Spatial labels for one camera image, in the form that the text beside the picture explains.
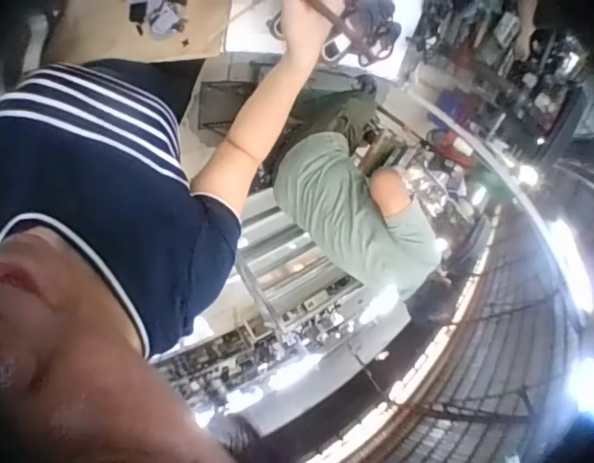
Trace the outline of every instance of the shirt sleeve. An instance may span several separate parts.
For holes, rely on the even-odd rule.
[[[402,299],[407,299],[441,263],[441,253],[436,248],[436,235],[417,201],[387,218],[386,223],[405,262],[398,289]]]
[[[234,212],[221,201],[196,195],[198,235],[190,258],[190,287],[181,324],[181,335],[192,334],[197,315],[218,298],[235,264],[241,225]]]

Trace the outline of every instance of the green shirt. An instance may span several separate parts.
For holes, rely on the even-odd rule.
[[[278,205],[327,258],[368,287],[397,285],[406,300],[441,261],[420,205],[385,219],[340,134],[318,133],[296,145],[274,190]]]

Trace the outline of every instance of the lips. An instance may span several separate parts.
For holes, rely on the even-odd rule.
[[[0,283],[30,294],[40,295],[36,282],[22,267],[16,264],[0,262]]]

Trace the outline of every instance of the navy striped shirt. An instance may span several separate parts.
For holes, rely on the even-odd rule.
[[[190,194],[166,104],[71,65],[38,69],[0,98],[0,243],[38,225],[102,276],[146,356],[192,333],[241,233],[227,204]]]

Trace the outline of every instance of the white stripe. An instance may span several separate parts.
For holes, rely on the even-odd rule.
[[[216,196],[212,193],[190,193],[190,196],[192,198],[196,198],[197,196],[207,196],[207,198],[211,198],[213,200],[216,200],[218,203],[223,204],[230,212],[233,213],[233,215],[235,216],[235,218],[237,219],[237,222],[239,222],[239,224],[241,224],[241,218],[239,217],[239,214],[237,213],[237,211],[234,209],[234,207],[232,205],[230,205],[229,203],[227,203],[225,200],[223,200],[222,198],[220,198],[219,196]]]
[[[169,135],[171,136],[171,140],[173,141],[173,143],[178,147],[179,143],[177,142],[175,135],[176,132],[174,129],[171,129],[168,124],[166,123],[166,121],[159,116],[157,113],[151,111],[150,109],[146,108],[145,106],[132,101],[131,99],[128,99],[124,96],[118,95],[115,92],[112,92],[108,89],[105,89],[104,87],[101,87],[99,85],[96,85],[92,82],[88,82],[87,80],[78,78],[78,77],[74,77],[73,75],[69,75],[69,74],[65,74],[65,73],[61,73],[58,72],[56,70],[50,70],[50,69],[38,69],[35,70],[34,72],[32,72],[30,74],[30,76],[35,76],[37,74],[49,74],[49,75],[56,75],[57,77],[61,77],[63,79],[69,80],[70,82],[74,82],[75,84],[78,84],[82,87],[88,88],[90,90],[93,90],[101,95],[104,96],[108,96],[110,98],[113,98],[115,101],[118,101],[120,103],[125,104],[126,106],[130,106],[131,108],[137,109],[138,111],[140,111],[141,113],[147,114],[148,116],[156,119],[157,121],[159,121],[162,126],[164,126],[164,128],[166,129],[166,131],[169,133]]]
[[[110,106],[102,104],[92,98],[89,98],[88,96],[85,96],[85,95],[81,94],[80,92],[76,92],[75,90],[71,89],[70,87],[66,87],[65,85],[58,84],[58,83],[53,82],[48,79],[27,79],[27,80],[24,80],[16,88],[24,89],[27,85],[30,85],[30,84],[42,85],[44,87],[49,87],[51,89],[58,90],[65,94],[71,95],[75,98],[85,101],[86,103],[88,103],[89,105],[93,106],[96,109],[99,109],[100,111],[104,111],[105,113],[115,116],[116,118],[121,119],[122,121],[126,121],[127,123],[131,123],[132,125],[136,125],[137,127],[145,130],[146,132],[150,133],[151,135],[153,135],[153,136],[159,138],[161,141],[163,141],[166,144],[166,146],[169,148],[169,150],[171,151],[171,154],[175,158],[177,158],[176,147],[174,147],[171,144],[169,139],[166,138],[160,130],[157,130],[156,128],[152,127],[151,125],[148,125],[147,123],[143,123],[142,121],[140,121],[138,119],[132,118],[132,117],[128,116],[127,114],[122,113],[121,111],[117,111],[116,109],[113,109]]]
[[[126,92],[129,95],[136,96],[139,99],[141,99],[142,101],[144,101],[145,103],[151,104],[151,105],[155,106],[156,108],[158,108],[160,111],[162,111],[164,113],[164,115],[167,118],[169,118],[169,121],[171,121],[171,123],[173,123],[173,126],[175,127],[175,129],[179,126],[179,123],[177,122],[175,114],[173,113],[173,111],[171,111],[171,108],[169,108],[169,106],[164,101],[162,101],[160,98],[158,98],[156,95],[150,94],[149,92],[139,89],[138,87],[136,87],[132,84],[128,84],[127,82],[124,82],[116,77],[113,77],[112,75],[105,74],[103,72],[98,72],[95,69],[81,68],[79,66],[69,65],[69,64],[65,64],[65,63],[59,63],[59,64],[53,65],[51,67],[52,68],[61,68],[63,70],[79,71],[83,74],[88,73],[94,77],[106,79],[106,80],[110,81],[110,82],[107,82],[107,84],[113,85],[113,87],[119,89],[121,92]]]
[[[90,132],[89,130],[84,130],[84,129],[77,127],[75,125],[72,125],[70,123],[64,123],[63,121],[59,121],[57,119],[50,118],[43,114],[34,113],[32,111],[3,110],[3,111],[0,111],[0,118],[25,118],[25,119],[31,119],[33,121],[39,121],[41,123],[48,123],[50,125],[54,125],[56,127],[62,128],[63,130],[66,130],[68,132],[75,133],[76,135],[80,135],[81,137],[89,138],[90,140],[95,140],[95,141],[98,141],[105,145],[110,145],[111,147],[114,147],[118,150],[127,152],[128,154],[137,158],[139,161],[147,164],[149,167],[151,167],[154,171],[158,172],[159,174],[162,174],[163,176],[166,176],[166,177],[173,178],[173,179],[177,180],[179,183],[181,183],[182,185],[184,185],[186,188],[189,188],[188,182],[184,178],[177,176],[176,174],[172,173],[171,171],[168,171],[166,169],[159,167],[157,164],[153,163],[152,161],[150,161],[149,159],[144,157],[142,154],[138,153],[135,150],[132,150],[131,148],[127,147],[126,145],[122,145],[119,142],[111,140],[110,138],[104,137],[102,135],[98,135],[97,133]]]
[[[142,138],[137,137],[136,135],[133,135],[132,133],[127,132],[126,130],[123,130],[115,125],[112,125],[111,123],[103,121],[102,119],[97,118],[96,116],[92,116],[91,114],[88,114],[85,111],[81,111],[80,109],[70,106],[69,104],[62,103],[61,101],[57,101],[55,99],[48,98],[46,96],[25,94],[23,92],[10,92],[9,94],[5,94],[0,98],[0,102],[7,101],[7,100],[35,101],[36,103],[44,104],[44,105],[50,106],[52,108],[61,109],[62,111],[66,111],[70,114],[73,114],[74,116],[78,116],[79,118],[89,121],[91,123],[96,123],[96,124],[100,125],[101,127],[109,129],[109,130],[121,135],[122,137],[131,140],[134,143],[137,143],[138,145],[140,145],[141,147],[146,148],[147,150],[151,151],[153,154],[155,154],[159,158],[164,159],[166,162],[173,165],[174,167],[181,169],[181,166],[179,166],[179,163],[176,161],[176,159],[174,157],[170,156],[163,150],[160,150],[158,147],[155,147],[153,144],[143,140]]]
[[[134,304],[132,304],[132,301],[128,297],[127,293],[123,290],[122,285],[117,280],[115,275],[113,275],[113,272],[111,272],[111,270],[104,263],[101,257],[92,249],[92,247],[89,244],[87,244],[80,236],[78,236],[74,231],[70,230],[67,226],[65,226],[64,224],[55,220],[52,217],[37,212],[27,212],[24,214],[17,215],[10,222],[8,222],[8,225],[6,225],[6,227],[0,231],[0,244],[4,240],[6,234],[12,229],[12,227],[23,220],[36,220],[39,222],[44,222],[45,224],[51,227],[54,227],[61,234],[65,235],[68,239],[70,239],[78,247],[78,249],[85,253],[85,255],[94,263],[97,269],[100,272],[102,272],[102,275],[109,282],[112,289],[117,293],[118,297],[121,300],[121,304],[130,314],[131,319],[134,322],[136,331],[138,332],[138,335],[141,338],[141,344],[143,345],[143,354],[145,355],[145,358],[147,358],[149,356],[149,335],[147,333],[147,330],[145,329],[143,320],[139,316],[136,308],[134,307]]]

